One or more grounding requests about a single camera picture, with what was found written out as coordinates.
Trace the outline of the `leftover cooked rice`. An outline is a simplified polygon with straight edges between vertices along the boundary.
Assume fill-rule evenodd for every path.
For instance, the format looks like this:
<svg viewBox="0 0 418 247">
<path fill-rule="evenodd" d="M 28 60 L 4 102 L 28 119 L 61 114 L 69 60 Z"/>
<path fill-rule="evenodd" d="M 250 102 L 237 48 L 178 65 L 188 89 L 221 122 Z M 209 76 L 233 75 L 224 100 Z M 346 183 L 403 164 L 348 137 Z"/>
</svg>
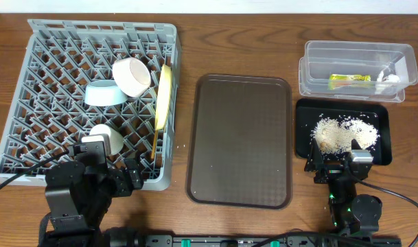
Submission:
<svg viewBox="0 0 418 247">
<path fill-rule="evenodd" d="M 324 154 L 342 154 L 351 150 L 355 139 L 362 149 L 373 147 L 380 137 L 378 129 L 361 119 L 321 119 L 312 130 L 311 137 L 316 140 Z"/>
</svg>

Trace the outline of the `white cup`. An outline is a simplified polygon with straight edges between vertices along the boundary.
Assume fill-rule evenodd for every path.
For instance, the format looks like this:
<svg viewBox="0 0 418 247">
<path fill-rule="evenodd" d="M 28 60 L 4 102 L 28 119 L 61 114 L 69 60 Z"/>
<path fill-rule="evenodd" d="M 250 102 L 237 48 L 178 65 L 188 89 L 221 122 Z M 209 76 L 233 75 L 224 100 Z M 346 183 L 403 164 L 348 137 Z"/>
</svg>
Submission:
<svg viewBox="0 0 418 247">
<path fill-rule="evenodd" d="M 92 127 L 89 134 L 106 134 L 109 138 L 109 144 L 111 149 L 110 155 L 118 154 L 124 146 L 124 138 L 122 137 L 122 135 L 118 131 L 105 124 L 98 124 Z"/>
</svg>

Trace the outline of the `wooden chopstick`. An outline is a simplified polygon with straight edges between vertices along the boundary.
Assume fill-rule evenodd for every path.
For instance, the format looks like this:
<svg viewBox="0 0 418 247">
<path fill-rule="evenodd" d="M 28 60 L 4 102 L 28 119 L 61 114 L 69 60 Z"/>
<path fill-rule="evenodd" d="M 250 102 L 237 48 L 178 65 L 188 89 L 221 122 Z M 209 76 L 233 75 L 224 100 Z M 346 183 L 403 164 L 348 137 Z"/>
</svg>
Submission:
<svg viewBox="0 0 418 247">
<path fill-rule="evenodd" d="M 150 158 L 152 160 L 154 160 L 155 155 L 156 155 L 156 146 L 157 146 L 158 133 L 159 133 L 159 130 L 155 130 L 154 131 L 154 139 L 153 139 L 153 145 L 152 145 L 152 152 L 151 152 L 151 156 L 150 156 Z"/>
</svg>

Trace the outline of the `green snack wrapper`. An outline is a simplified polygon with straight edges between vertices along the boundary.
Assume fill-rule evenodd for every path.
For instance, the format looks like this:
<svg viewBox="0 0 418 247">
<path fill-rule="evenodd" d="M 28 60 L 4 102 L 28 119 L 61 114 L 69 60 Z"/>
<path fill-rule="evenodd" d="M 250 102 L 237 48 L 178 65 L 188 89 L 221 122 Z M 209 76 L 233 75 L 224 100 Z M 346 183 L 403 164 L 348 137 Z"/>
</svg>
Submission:
<svg viewBox="0 0 418 247">
<path fill-rule="evenodd" d="M 336 90 L 342 87 L 366 87 L 371 85 L 370 75 L 342 75 L 331 74 L 328 82 L 329 90 Z"/>
</svg>

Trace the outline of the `white paper napkin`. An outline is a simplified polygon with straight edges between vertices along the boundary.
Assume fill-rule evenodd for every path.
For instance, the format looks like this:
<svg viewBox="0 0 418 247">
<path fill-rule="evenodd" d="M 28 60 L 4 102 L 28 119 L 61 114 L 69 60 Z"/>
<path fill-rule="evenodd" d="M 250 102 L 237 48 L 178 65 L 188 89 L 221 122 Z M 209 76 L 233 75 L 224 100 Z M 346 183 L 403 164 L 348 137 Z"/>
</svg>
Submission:
<svg viewBox="0 0 418 247">
<path fill-rule="evenodd" d="M 389 74 L 387 76 L 384 75 L 384 71 L 381 71 L 377 77 L 377 82 L 375 84 L 375 94 L 380 95 L 387 89 L 392 87 L 394 84 L 400 82 L 400 78 L 398 75 Z"/>
</svg>

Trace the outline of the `light blue bowl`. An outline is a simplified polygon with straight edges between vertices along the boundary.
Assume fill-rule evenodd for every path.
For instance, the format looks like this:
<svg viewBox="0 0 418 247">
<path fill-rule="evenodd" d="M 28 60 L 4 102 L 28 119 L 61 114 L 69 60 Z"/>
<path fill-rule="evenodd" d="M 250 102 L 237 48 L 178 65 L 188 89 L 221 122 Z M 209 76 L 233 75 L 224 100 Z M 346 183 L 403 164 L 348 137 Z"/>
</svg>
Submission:
<svg viewBox="0 0 418 247">
<path fill-rule="evenodd" d="M 114 80 L 92 81 L 85 88 L 84 101 L 89 106 L 114 106 L 127 100 L 128 96 Z"/>
</svg>

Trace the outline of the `yellow round plate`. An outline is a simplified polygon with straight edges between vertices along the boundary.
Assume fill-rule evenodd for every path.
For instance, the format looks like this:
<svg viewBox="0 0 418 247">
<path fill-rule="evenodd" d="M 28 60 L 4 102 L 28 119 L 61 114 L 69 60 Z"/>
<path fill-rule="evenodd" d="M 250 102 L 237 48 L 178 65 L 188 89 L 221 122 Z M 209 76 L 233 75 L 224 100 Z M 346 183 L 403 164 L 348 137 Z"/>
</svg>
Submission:
<svg viewBox="0 0 418 247">
<path fill-rule="evenodd" d="M 156 99 L 155 130 L 164 128 L 167 121 L 167 112 L 170 105 L 172 91 L 172 70 L 164 64 L 161 68 L 158 95 Z"/>
</svg>

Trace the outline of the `white bowl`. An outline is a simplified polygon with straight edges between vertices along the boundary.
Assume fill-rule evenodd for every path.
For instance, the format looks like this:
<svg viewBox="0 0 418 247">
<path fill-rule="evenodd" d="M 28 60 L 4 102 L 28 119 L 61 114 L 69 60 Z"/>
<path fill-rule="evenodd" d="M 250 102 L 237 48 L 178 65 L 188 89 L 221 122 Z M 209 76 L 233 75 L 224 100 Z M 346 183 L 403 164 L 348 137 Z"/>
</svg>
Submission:
<svg viewBox="0 0 418 247">
<path fill-rule="evenodd" d="M 150 72 L 137 58 L 115 61 L 112 72 L 117 86 L 129 97 L 139 97 L 150 87 Z"/>
</svg>

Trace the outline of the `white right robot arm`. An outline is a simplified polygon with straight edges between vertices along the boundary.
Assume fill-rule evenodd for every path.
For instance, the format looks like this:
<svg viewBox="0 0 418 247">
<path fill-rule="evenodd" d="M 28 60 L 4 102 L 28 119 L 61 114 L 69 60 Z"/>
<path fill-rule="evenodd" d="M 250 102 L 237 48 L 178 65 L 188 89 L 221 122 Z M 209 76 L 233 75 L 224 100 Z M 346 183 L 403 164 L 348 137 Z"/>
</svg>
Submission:
<svg viewBox="0 0 418 247">
<path fill-rule="evenodd" d="M 304 170 L 314 172 L 316 184 L 329 188 L 329 210 L 336 232 L 343 237 L 368 241 L 379 231 L 382 201 L 368 194 L 359 194 L 356 183 L 368 177 L 373 157 L 354 139 L 351 150 L 341 161 L 326 162 L 316 140 L 311 143 Z"/>
</svg>

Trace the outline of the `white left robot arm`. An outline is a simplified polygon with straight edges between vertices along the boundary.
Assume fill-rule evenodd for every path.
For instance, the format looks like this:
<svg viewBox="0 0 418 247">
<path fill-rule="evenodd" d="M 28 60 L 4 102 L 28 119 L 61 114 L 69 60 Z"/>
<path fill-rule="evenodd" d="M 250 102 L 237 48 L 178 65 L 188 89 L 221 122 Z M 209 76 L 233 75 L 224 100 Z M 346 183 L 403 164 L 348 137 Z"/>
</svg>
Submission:
<svg viewBox="0 0 418 247">
<path fill-rule="evenodd" d="M 77 143 L 68 152 L 74 160 L 54 166 L 45 176 L 50 212 L 40 222 L 39 246 L 145 246 L 145 237 L 133 228 L 100 229 L 113 198 L 142 189 L 138 160 L 109 167 L 102 141 Z"/>
</svg>

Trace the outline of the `black waste tray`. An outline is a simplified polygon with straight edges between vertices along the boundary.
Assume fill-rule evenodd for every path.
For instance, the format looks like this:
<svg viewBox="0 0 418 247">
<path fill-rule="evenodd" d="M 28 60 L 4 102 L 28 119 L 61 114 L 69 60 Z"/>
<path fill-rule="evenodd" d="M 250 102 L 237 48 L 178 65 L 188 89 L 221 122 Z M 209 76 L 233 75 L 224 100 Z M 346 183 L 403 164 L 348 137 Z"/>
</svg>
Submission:
<svg viewBox="0 0 418 247">
<path fill-rule="evenodd" d="M 379 104 L 362 102 L 331 101 L 323 99 L 300 99 L 296 104 L 295 151 L 299 158 L 307 158 L 313 130 L 322 119 L 338 121 L 358 118 L 371 124 L 378 131 L 375 145 L 368 148 L 376 165 L 389 165 L 392 160 L 391 135 L 388 111 Z"/>
</svg>

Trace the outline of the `clear plastic waste bin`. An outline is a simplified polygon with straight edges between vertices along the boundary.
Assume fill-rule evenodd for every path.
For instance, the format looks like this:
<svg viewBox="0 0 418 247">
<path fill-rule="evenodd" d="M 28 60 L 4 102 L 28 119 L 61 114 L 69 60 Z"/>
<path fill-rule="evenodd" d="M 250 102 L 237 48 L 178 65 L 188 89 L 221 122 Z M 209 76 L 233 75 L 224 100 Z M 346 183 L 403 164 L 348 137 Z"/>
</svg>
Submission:
<svg viewBox="0 0 418 247">
<path fill-rule="evenodd" d="M 398 75 L 400 82 L 375 94 L 381 71 Z M 331 74 L 370 75 L 371 85 L 328 89 Z M 418 83 L 418 67 L 412 46 L 399 43 L 311 40 L 299 61 L 299 92 L 305 97 L 397 102 L 405 100 L 405 89 Z"/>
</svg>

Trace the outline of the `dark brown serving tray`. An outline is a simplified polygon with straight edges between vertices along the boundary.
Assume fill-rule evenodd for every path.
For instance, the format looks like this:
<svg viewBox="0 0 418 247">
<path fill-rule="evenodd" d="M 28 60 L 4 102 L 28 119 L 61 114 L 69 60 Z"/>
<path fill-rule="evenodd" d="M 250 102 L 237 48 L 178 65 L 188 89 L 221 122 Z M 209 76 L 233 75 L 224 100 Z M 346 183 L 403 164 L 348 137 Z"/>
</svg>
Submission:
<svg viewBox="0 0 418 247">
<path fill-rule="evenodd" d="M 202 76 L 185 191 L 200 204 L 279 210 L 292 200 L 292 91 L 282 78 Z"/>
</svg>

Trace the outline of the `grey plastic dish rack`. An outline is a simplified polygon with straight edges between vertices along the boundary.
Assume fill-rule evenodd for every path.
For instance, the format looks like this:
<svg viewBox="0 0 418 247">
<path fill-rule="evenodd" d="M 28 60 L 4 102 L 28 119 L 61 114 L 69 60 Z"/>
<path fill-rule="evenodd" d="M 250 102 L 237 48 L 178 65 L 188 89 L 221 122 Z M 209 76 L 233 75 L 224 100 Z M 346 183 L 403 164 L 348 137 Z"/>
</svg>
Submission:
<svg viewBox="0 0 418 247">
<path fill-rule="evenodd" d="M 106 124 L 124 138 L 120 153 L 108 163 L 121 165 L 138 158 L 144 189 L 167 189 L 172 176 L 175 102 L 167 124 L 158 133 L 156 155 L 150 158 L 161 67 L 172 69 L 172 88 L 179 85 L 181 44 L 169 23 L 61 21 L 32 19 L 32 35 L 0 143 L 0 183 L 45 186 L 46 167 L 28 167 L 60 155 L 97 124 Z M 123 58 L 140 59 L 150 71 L 151 85 L 141 96 L 116 106 L 84 102 L 89 82 L 112 78 L 112 65 Z"/>
</svg>

